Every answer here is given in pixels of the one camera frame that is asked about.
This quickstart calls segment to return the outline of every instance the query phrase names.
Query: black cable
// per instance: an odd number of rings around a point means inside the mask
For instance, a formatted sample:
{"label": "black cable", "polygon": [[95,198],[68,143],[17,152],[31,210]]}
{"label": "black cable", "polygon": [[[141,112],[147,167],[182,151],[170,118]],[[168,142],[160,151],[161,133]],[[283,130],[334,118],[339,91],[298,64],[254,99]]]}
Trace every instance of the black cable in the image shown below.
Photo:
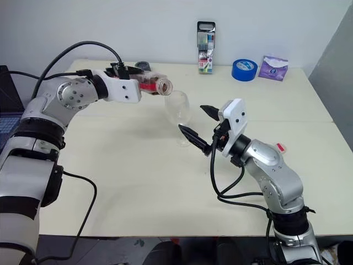
{"label": "black cable", "polygon": [[97,41],[81,41],[79,43],[75,43],[73,45],[71,45],[69,48],[65,49],[64,51],[62,51],[58,56],[56,56],[54,58],[54,60],[52,60],[50,62],[50,64],[44,69],[43,73],[41,74],[41,76],[39,77],[38,81],[37,81],[37,84],[35,85],[34,87],[34,90],[33,90],[33,94],[32,94],[32,97],[31,99],[34,99],[36,96],[37,96],[37,93],[38,93],[38,90],[39,90],[39,87],[42,83],[42,81],[44,80],[45,76],[48,74],[48,72],[50,71],[50,69],[54,66],[54,64],[56,64],[56,62],[58,60],[60,60],[62,57],[65,56],[65,54],[69,53],[70,51],[72,51],[73,49],[77,48],[77,47],[80,47],[80,46],[83,46],[83,45],[96,45],[96,46],[100,46],[100,47],[103,47],[103,48],[106,48],[107,50],[111,51],[114,56],[117,58],[118,62],[122,65],[123,62],[120,58],[120,56],[116,53],[116,51],[114,51],[111,47],[103,44],[103,43],[99,43]]}
{"label": "black cable", "polygon": [[[21,76],[28,76],[28,77],[31,77],[31,78],[34,78],[34,79],[39,79],[40,77],[39,76],[35,76],[35,75],[31,75],[30,73],[26,73],[26,72],[21,72],[21,71],[6,71],[6,72],[2,72],[0,73],[0,76],[6,74],[6,73],[9,73],[11,75],[21,75]],[[46,78],[44,78],[44,80],[50,80],[50,79],[53,79],[55,77],[59,77],[59,76],[76,76],[77,73],[75,72],[72,72],[72,73],[56,73],[54,75],[51,75],[51,76],[48,76]]]}
{"label": "black cable", "polygon": [[239,202],[224,200],[224,199],[241,198],[241,197],[252,196],[252,195],[262,195],[262,193],[248,192],[248,193],[242,193],[242,194],[237,194],[237,195],[224,195],[225,192],[227,192],[231,188],[235,187],[235,185],[237,185],[242,180],[244,173],[245,173],[244,165],[242,165],[242,172],[240,173],[240,176],[236,179],[236,181],[234,181],[231,185],[229,185],[223,191],[220,192],[218,190],[217,184],[216,184],[216,179],[215,179],[215,157],[216,157],[216,150],[217,150],[217,141],[218,141],[218,136],[215,136],[213,138],[213,142],[212,142],[212,152],[211,152],[211,162],[210,162],[211,183],[212,183],[213,189],[215,190],[215,192],[217,194],[217,199],[221,202],[228,203],[228,204],[239,205],[239,206],[248,206],[248,207],[261,209],[263,211],[267,211],[267,209],[261,205],[251,204],[251,203],[239,203]]}
{"label": "black cable", "polygon": [[322,257],[321,256],[321,258],[322,258],[322,260],[324,261],[324,262],[326,262],[327,263],[327,265],[332,265],[332,263],[331,262],[329,262],[327,259],[325,259],[324,257]]}
{"label": "black cable", "polygon": [[72,257],[72,254],[73,254],[73,251],[74,251],[74,249],[75,249],[75,247],[76,247],[77,241],[78,241],[78,239],[79,239],[79,237],[80,237],[80,235],[81,235],[81,232],[82,232],[82,230],[83,230],[83,228],[84,228],[84,225],[86,224],[86,221],[87,221],[87,219],[88,219],[88,216],[89,216],[89,214],[90,214],[90,211],[92,210],[93,204],[94,204],[95,199],[96,199],[96,197],[97,197],[97,186],[94,184],[93,181],[91,181],[91,180],[88,179],[88,178],[79,176],[79,175],[75,175],[75,174],[68,173],[68,172],[66,172],[66,171],[64,171],[63,174],[65,174],[65,175],[67,175],[67,176],[69,176],[69,177],[79,178],[79,179],[83,179],[84,181],[89,182],[89,183],[93,186],[93,189],[94,189],[93,198],[92,198],[92,201],[91,201],[91,203],[90,203],[90,206],[89,206],[89,208],[88,208],[88,210],[87,210],[86,216],[85,216],[84,219],[83,219],[82,225],[81,225],[81,227],[80,227],[79,230],[78,230],[77,236],[75,237],[74,242],[73,242],[73,244],[72,244],[72,246],[71,246],[69,255],[68,255],[67,257],[47,256],[47,257],[38,259],[38,260],[37,260],[37,264],[40,264],[40,263],[45,262],[45,261],[48,261],[48,260],[50,260],[50,259],[55,260],[55,261],[66,261],[66,260],[68,260],[68,259],[70,259],[70,258]]}
{"label": "black cable", "polygon": [[76,76],[77,73],[76,72],[72,72],[72,73],[55,73],[54,75],[48,76],[46,78],[44,78],[44,80],[50,80],[53,79],[55,77],[60,77],[60,76]]}
{"label": "black cable", "polygon": [[274,265],[281,265],[281,263],[277,262],[274,260],[271,254],[271,249],[270,249],[270,229],[271,229],[271,224],[272,224],[272,219],[269,218],[269,222],[267,223],[267,228],[266,228],[266,250],[267,250],[267,255],[270,258],[270,261]]}
{"label": "black cable", "polygon": [[21,71],[4,71],[2,73],[0,73],[0,76],[5,75],[5,74],[11,74],[11,75],[21,75],[21,76],[28,76],[34,79],[39,79],[39,76],[35,76],[35,75],[31,75],[30,73],[25,73],[25,72],[21,72]]}

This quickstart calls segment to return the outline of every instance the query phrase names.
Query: clear glass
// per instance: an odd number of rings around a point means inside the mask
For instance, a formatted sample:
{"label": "clear glass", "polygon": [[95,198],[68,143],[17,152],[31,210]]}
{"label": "clear glass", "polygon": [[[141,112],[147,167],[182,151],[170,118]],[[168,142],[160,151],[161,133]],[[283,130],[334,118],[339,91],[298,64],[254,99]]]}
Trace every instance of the clear glass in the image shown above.
{"label": "clear glass", "polygon": [[171,124],[175,125],[178,133],[178,144],[188,146],[190,142],[185,138],[178,128],[178,125],[187,126],[191,119],[190,103],[187,95],[182,91],[173,91],[164,98],[167,118]]}

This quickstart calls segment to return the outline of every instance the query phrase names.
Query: blue tape roll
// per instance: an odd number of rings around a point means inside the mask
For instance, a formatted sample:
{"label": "blue tape roll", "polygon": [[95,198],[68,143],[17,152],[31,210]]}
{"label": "blue tape roll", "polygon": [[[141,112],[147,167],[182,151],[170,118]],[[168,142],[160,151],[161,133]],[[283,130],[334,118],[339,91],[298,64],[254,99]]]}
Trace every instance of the blue tape roll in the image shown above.
{"label": "blue tape roll", "polygon": [[239,81],[250,81],[256,76],[258,65],[247,59],[239,59],[234,61],[232,68],[232,76]]}

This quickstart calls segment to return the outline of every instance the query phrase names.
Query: purple box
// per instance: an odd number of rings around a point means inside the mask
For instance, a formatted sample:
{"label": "purple box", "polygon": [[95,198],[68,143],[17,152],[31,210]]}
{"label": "purple box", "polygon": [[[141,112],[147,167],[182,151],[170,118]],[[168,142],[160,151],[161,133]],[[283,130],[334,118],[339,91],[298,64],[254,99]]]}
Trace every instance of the purple box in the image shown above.
{"label": "purple box", "polygon": [[264,56],[259,77],[283,81],[288,70],[288,60]]}

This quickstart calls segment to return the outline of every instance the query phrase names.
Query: robotic arm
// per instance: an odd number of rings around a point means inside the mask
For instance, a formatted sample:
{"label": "robotic arm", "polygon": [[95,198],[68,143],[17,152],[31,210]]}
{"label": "robotic arm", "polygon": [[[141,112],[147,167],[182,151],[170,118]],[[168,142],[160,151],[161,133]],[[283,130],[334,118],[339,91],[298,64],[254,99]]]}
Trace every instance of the robotic arm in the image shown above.
{"label": "robotic arm", "polygon": [[138,80],[119,79],[114,70],[112,64],[106,72],[81,70],[85,77],[45,81],[43,94],[28,104],[0,153],[0,264],[35,264],[39,209],[58,197],[63,167],[57,160],[74,115],[99,99],[140,101]]}
{"label": "robotic arm", "polygon": [[[307,220],[310,210],[304,205],[303,184],[276,148],[243,134],[247,125],[244,100],[229,101],[219,110],[208,105],[201,108],[220,122],[214,129],[212,146],[225,157],[231,156],[234,165],[245,165],[260,186],[269,208],[268,216],[274,222],[277,264],[322,264],[313,228]],[[206,156],[211,153],[212,146],[195,131],[182,125],[179,128]]]}

